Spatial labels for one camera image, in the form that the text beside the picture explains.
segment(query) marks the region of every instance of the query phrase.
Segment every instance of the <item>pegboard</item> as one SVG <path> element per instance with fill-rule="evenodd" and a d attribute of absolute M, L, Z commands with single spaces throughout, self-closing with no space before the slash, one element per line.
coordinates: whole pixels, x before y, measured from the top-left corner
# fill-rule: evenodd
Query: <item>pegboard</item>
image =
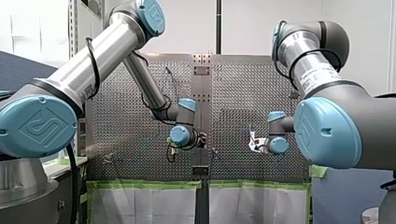
<path fill-rule="evenodd" d="M 201 100 L 198 110 L 209 111 L 202 114 L 210 116 L 199 118 L 209 124 L 204 149 L 209 154 L 200 163 L 210 166 L 211 179 L 307 181 L 308 164 L 292 135 L 285 156 L 258 154 L 248 148 L 249 130 L 267 136 L 268 114 L 284 110 L 292 115 L 298 103 L 290 99 L 292 88 L 276 73 L 269 57 L 206 55 L 208 82 L 203 81 L 207 77 L 193 73 L 194 55 L 146 57 L 152 75 L 173 102 L 192 97 Z M 206 97 L 199 92 L 206 92 Z M 192 156 L 205 153 L 197 154 L 200 149 L 182 151 L 175 163 L 169 163 L 165 157 L 169 130 L 150 119 L 140 90 L 121 64 L 87 105 L 89 179 L 190 180 Z"/>
<path fill-rule="evenodd" d="M 309 169 L 288 135 L 290 150 L 281 156 L 250 151 L 249 131 L 268 136 L 268 115 L 283 110 L 292 115 L 290 83 L 275 70 L 270 57 L 212 57 L 212 120 L 209 149 L 211 179 L 257 179 L 306 182 Z"/>
<path fill-rule="evenodd" d="M 191 95 L 191 55 L 146 56 L 160 89 L 172 102 Z M 166 159 L 170 126 L 150 118 L 123 64 L 87 105 L 88 178 L 190 180 L 191 153 Z"/>

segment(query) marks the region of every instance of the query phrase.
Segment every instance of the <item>robotic arm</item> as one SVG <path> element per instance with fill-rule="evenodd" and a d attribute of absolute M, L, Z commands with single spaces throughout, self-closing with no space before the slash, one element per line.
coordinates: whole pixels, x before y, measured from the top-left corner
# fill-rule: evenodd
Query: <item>robotic arm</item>
<path fill-rule="evenodd" d="M 155 0 L 134 0 L 112 9 L 107 28 L 88 47 L 45 79 L 33 79 L 0 102 L 0 150 L 14 158 L 41 158 L 66 147 L 73 139 L 83 105 L 99 90 L 100 83 L 124 62 L 156 119 L 173 120 L 176 146 L 198 137 L 194 133 L 195 102 L 167 102 L 148 67 L 136 57 L 155 36 L 163 33 L 165 20 Z"/>
<path fill-rule="evenodd" d="M 289 68 L 287 78 L 303 97 L 292 129 L 283 130 L 295 131 L 299 149 L 314 164 L 394 170 L 396 99 L 374 98 L 358 83 L 339 77 L 348 50 L 346 32 L 333 22 L 281 22 L 276 27 L 273 60 Z M 279 128 L 270 125 L 270 133 Z"/>

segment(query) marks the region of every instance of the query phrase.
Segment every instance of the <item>blue joint cap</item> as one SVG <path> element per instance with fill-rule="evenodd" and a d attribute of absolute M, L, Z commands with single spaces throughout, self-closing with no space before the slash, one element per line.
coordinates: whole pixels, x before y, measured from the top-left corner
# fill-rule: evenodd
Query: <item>blue joint cap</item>
<path fill-rule="evenodd" d="M 289 143 L 283 137 L 276 137 L 270 143 L 270 150 L 276 154 L 285 154 L 289 150 Z"/>
<path fill-rule="evenodd" d="M 153 36 L 159 36 L 165 31 L 165 16 L 163 9 L 156 0 L 138 0 L 137 14 Z"/>
<path fill-rule="evenodd" d="M 283 111 L 273 111 L 268 116 L 268 122 L 274 121 L 276 119 L 283 119 L 286 117 L 285 112 Z"/>
<path fill-rule="evenodd" d="M 190 142 L 189 130 L 184 126 L 177 125 L 170 132 L 171 142 L 177 147 L 184 147 Z"/>
<path fill-rule="evenodd" d="M 361 136 L 347 112 L 325 98 L 301 101 L 294 113 L 295 138 L 312 163 L 336 169 L 355 167 L 361 160 Z"/>
<path fill-rule="evenodd" d="M 195 112 L 195 101 L 189 98 L 181 98 L 178 100 L 178 104 L 192 112 Z"/>
<path fill-rule="evenodd" d="M 77 117 L 64 101 L 33 95 L 0 110 L 0 150 L 17 158 L 42 158 L 64 149 L 74 138 Z"/>

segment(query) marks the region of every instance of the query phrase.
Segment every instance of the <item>white wall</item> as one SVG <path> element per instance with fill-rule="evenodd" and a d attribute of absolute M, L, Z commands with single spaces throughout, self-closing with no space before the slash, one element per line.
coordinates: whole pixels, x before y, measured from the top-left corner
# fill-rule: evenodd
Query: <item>white wall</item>
<path fill-rule="evenodd" d="M 392 91 L 389 86 L 394 63 L 390 57 L 394 51 L 391 40 L 395 38 L 391 36 L 392 2 L 324 0 L 324 19 L 343 26 L 350 40 L 350 55 L 341 75 L 359 82 L 371 94 Z"/>
<path fill-rule="evenodd" d="M 280 21 L 321 20 L 320 0 L 223 0 L 222 53 L 270 55 Z"/>
<path fill-rule="evenodd" d="M 0 50 L 56 67 L 68 61 L 67 0 L 0 4 Z"/>
<path fill-rule="evenodd" d="M 216 52 L 216 0 L 158 0 L 165 33 L 142 49 L 150 53 Z M 105 11 L 125 0 L 105 1 Z M 270 54 L 274 27 L 282 20 L 321 19 L 321 0 L 223 0 L 222 53 Z"/>
<path fill-rule="evenodd" d="M 102 31 L 102 20 L 81 1 L 78 1 L 78 50 L 85 47 L 85 38 L 95 38 Z"/>
<path fill-rule="evenodd" d="M 128 0 L 106 0 L 105 12 Z M 151 39 L 145 53 L 208 53 L 215 51 L 215 0 L 158 0 L 166 18 L 159 38 Z"/>

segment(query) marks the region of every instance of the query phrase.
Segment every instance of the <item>metal pole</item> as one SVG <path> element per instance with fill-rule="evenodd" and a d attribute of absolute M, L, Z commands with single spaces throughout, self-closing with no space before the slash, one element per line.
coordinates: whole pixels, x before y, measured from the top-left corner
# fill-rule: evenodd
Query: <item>metal pole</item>
<path fill-rule="evenodd" d="M 221 54 L 221 0 L 217 0 L 216 54 Z"/>

